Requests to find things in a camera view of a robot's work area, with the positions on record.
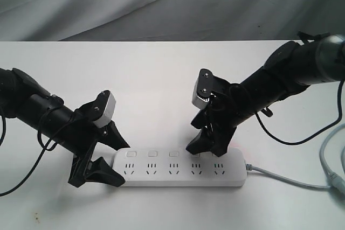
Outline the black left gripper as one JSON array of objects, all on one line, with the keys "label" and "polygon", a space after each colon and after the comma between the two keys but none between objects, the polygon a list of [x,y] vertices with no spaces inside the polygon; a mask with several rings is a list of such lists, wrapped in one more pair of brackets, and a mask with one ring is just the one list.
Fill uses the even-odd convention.
[{"label": "black left gripper", "polygon": [[[125,183],[125,179],[114,171],[103,157],[91,160],[100,137],[97,128],[85,117],[92,107],[93,103],[89,102],[76,109],[72,114],[72,123],[60,133],[60,144],[73,153],[68,183],[74,187],[80,187],[86,182],[119,187]],[[130,147],[119,133],[114,121],[101,128],[101,143],[114,150]]]}]

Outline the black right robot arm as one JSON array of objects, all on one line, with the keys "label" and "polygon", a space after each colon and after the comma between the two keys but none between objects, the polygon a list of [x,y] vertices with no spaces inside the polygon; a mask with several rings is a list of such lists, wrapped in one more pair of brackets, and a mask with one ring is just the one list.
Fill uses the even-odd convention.
[{"label": "black right robot arm", "polygon": [[199,111],[191,121],[199,133],[187,145],[189,153],[210,152],[220,157],[227,153],[237,127],[252,116],[271,117],[273,103],[311,85],[344,85],[344,36],[298,35],[300,41],[281,45],[241,83],[230,83],[206,68],[200,70],[192,98]]}]

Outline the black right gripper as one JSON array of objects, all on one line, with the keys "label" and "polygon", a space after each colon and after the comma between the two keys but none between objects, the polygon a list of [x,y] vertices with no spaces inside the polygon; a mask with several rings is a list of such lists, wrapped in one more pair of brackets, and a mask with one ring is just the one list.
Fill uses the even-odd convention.
[{"label": "black right gripper", "polygon": [[229,83],[214,76],[209,102],[200,109],[191,125],[200,132],[187,145],[186,151],[192,155],[211,152],[217,157],[227,153],[229,143],[236,131],[236,122],[244,118],[240,114],[236,94],[241,91],[238,83]]}]

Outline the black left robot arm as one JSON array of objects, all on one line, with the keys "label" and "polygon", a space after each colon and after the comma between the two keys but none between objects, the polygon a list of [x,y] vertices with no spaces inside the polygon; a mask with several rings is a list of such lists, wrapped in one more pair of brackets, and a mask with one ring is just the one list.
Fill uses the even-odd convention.
[{"label": "black left robot arm", "polygon": [[69,184],[86,182],[119,187],[125,179],[100,157],[92,161],[95,146],[102,143],[114,150],[128,148],[112,120],[116,100],[104,90],[95,100],[76,110],[63,99],[50,94],[25,72],[1,69],[1,111],[8,119],[17,118],[37,130],[38,140],[46,136],[73,154]]}]

